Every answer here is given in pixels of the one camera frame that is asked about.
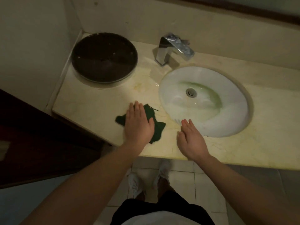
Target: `white sink basin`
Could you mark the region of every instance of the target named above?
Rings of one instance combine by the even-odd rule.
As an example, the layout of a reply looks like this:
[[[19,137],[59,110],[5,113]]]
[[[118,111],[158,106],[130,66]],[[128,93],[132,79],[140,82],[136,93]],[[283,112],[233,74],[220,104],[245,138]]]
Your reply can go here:
[[[231,136],[249,121],[244,94],[210,69],[190,66],[168,73],[160,83],[159,97],[174,121],[181,124],[182,119],[191,119],[204,136]]]

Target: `backsplash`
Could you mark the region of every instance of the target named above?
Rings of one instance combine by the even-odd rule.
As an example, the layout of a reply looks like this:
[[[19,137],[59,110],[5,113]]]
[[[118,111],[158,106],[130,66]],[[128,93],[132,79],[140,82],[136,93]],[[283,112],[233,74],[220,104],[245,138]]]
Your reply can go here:
[[[88,33],[157,44],[168,32],[201,53],[300,70],[300,27],[179,0],[73,0]]]

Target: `shorts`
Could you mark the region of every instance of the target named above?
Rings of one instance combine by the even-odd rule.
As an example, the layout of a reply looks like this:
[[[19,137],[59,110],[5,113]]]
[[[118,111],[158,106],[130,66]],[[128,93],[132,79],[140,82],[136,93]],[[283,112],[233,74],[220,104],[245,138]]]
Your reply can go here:
[[[114,213],[111,225],[121,225],[132,217],[159,211],[173,212],[201,225],[215,225],[204,208],[189,204],[173,191],[165,192],[157,203],[127,199]]]

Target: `hand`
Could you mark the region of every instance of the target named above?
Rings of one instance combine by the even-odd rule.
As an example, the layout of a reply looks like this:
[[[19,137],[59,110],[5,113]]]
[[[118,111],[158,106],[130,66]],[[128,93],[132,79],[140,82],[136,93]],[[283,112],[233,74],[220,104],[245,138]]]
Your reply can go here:
[[[133,108],[133,103],[130,103],[125,121],[126,143],[133,147],[133,150],[136,150],[139,155],[146,144],[150,142],[153,134],[154,120],[150,118],[148,122],[143,104],[135,101]]]
[[[181,132],[177,132],[177,145],[181,153],[193,161],[208,157],[203,136],[194,126],[192,120],[181,121]]]

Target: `faucet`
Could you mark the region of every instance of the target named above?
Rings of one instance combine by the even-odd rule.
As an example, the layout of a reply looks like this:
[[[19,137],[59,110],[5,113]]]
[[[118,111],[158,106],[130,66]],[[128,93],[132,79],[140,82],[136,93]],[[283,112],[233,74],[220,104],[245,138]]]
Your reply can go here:
[[[172,33],[168,33],[160,38],[158,52],[155,61],[161,66],[165,66],[170,59],[170,55],[174,50],[175,53],[179,54],[184,60],[190,60],[195,52],[189,48],[188,40],[181,40],[179,36]]]

